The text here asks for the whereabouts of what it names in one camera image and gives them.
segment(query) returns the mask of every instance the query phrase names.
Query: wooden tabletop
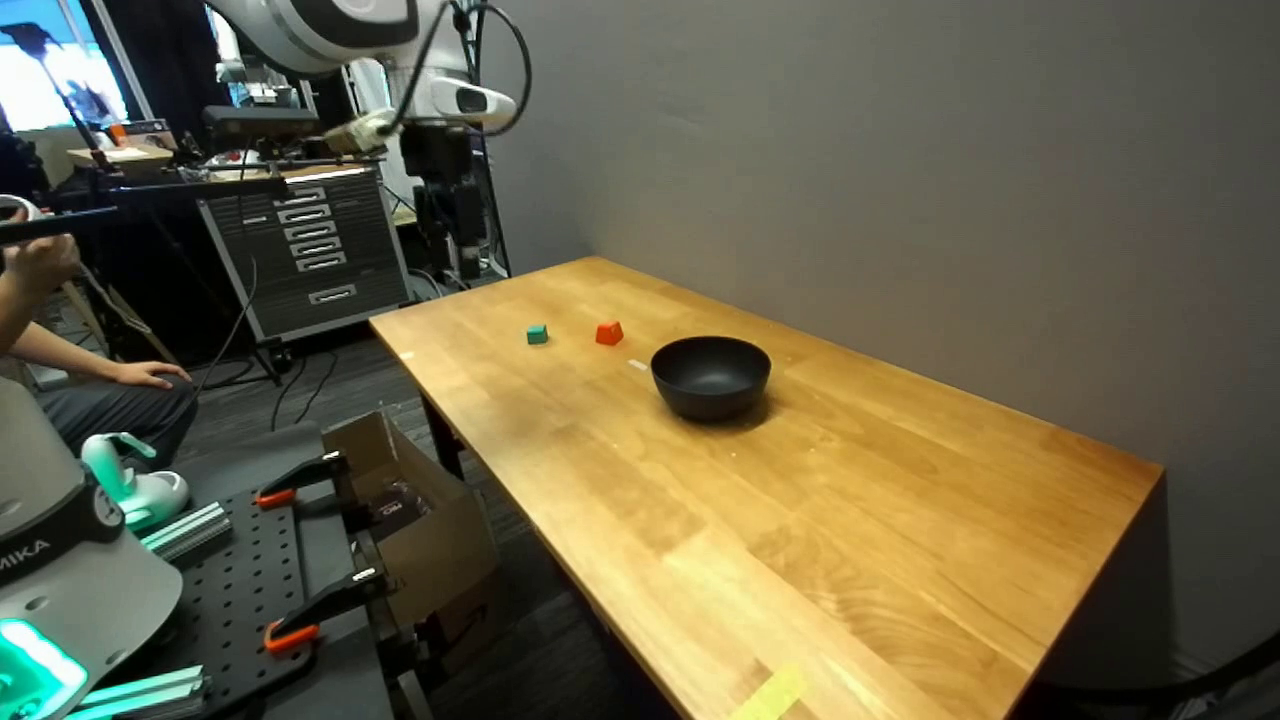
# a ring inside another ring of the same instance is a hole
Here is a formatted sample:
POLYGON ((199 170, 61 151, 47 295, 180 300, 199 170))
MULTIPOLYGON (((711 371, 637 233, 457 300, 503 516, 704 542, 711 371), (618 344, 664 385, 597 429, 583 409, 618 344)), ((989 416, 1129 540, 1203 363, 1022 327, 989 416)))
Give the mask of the wooden tabletop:
POLYGON ((689 714, 1009 714, 1159 483, 601 255, 371 327, 689 714), (655 395, 650 356, 704 332, 767 349, 756 418, 696 429, 655 395))

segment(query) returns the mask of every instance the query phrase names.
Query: green light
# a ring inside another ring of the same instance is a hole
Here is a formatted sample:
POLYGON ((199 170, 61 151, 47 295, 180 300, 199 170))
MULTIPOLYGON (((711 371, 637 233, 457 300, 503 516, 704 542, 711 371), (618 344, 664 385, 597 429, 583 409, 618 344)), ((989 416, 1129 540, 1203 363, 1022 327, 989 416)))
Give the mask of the green light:
POLYGON ((0 714, 55 714, 87 673, 28 619, 0 619, 0 714))

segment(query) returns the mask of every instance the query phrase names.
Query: table leg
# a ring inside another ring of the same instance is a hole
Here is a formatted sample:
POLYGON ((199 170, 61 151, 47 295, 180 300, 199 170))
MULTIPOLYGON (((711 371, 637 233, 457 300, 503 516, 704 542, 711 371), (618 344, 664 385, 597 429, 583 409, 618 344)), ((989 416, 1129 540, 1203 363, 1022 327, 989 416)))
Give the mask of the table leg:
POLYGON ((432 442, 438 442, 438 460, 465 480, 465 442, 457 439, 453 424, 439 416, 439 409, 432 398, 425 398, 425 416, 432 429, 432 442))

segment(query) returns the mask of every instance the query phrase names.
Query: gray wall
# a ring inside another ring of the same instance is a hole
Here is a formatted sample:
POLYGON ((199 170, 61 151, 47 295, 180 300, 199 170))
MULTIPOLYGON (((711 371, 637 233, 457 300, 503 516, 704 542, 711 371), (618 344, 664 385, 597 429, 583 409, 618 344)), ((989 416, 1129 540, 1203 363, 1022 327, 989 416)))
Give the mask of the gray wall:
POLYGON ((1280 622, 1278 0, 507 8, 517 260, 605 252, 1158 455, 1121 574, 1168 653, 1280 622))

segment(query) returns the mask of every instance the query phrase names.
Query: small cube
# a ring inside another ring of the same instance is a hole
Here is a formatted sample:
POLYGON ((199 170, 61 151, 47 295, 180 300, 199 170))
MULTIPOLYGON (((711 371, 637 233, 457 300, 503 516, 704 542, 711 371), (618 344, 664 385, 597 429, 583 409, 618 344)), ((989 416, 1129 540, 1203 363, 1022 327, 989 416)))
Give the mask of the small cube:
POLYGON ((622 344, 622 339, 623 339, 623 325, 622 318, 597 325, 597 344, 622 344))
POLYGON ((528 325, 528 327, 523 327, 523 339, 528 339, 528 344, 547 344, 553 332, 547 332, 547 325, 528 325))

